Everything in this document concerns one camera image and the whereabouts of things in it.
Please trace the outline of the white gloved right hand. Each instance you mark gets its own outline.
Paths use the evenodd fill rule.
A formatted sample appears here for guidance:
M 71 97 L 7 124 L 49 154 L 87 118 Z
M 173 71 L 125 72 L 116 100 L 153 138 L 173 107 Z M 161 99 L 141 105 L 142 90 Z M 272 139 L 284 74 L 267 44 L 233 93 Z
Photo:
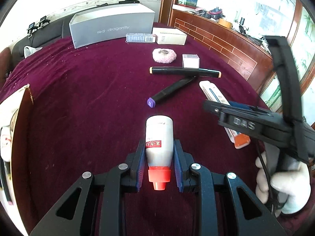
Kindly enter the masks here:
M 269 198 L 268 181 L 259 158 L 256 159 L 255 165 L 259 169 L 256 177 L 256 196 L 263 204 L 266 204 Z M 310 174 L 307 165 L 299 162 L 296 171 L 275 173 L 271 177 L 271 186 L 288 195 L 287 202 L 281 209 L 275 211 L 275 216 L 297 213 L 307 204 L 311 195 Z

